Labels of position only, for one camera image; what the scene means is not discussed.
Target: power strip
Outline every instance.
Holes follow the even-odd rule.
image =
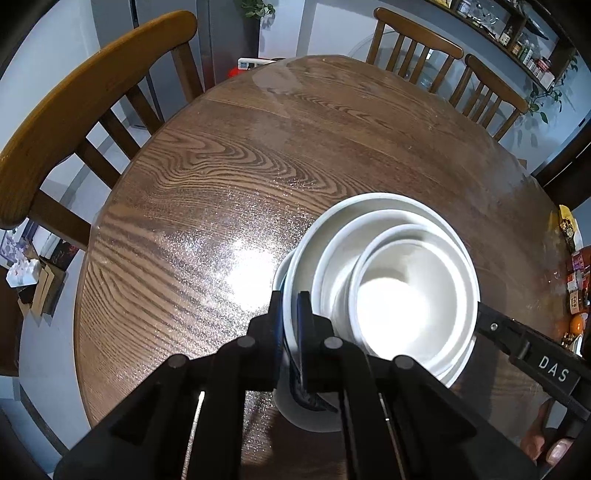
[[[275,60],[241,58],[238,59],[238,70],[252,70],[261,65],[273,63],[274,61]]]

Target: orange fruit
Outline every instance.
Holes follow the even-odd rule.
[[[570,321],[570,333],[574,333],[575,335],[582,335],[583,331],[585,330],[585,319],[579,313],[575,315],[572,320]]]

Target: cardboard box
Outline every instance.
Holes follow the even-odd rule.
[[[66,272],[50,264],[46,259],[41,258],[43,269],[39,274],[39,282],[35,286],[35,293],[31,303],[24,303],[22,299],[18,300],[18,306],[22,315],[25,316],[29,311],[40,317],[43,313],[52,315],[57,299],[63,287]]]

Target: round wooden table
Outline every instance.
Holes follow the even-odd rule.
[[[394,192],[466,244],[482,301],[554,338],[566,328],[557,209],[479,125],[390,72],[340,56],[279,61],[168,121],[116,185],[80,276],[74,341],[95,425],[172,353],[213,353],[267,311],[284,255],[331,205]],[[479,338],[454,386],[508,437],[539,386]],[[340,434],[304,432],[269,394],[247,401],[243,474],[341,478]]]

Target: jar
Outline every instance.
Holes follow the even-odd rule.
[[[586,296],[584,290],[576,290],[569,295],[569,308],[572,315],[584,312],[587,306]]]

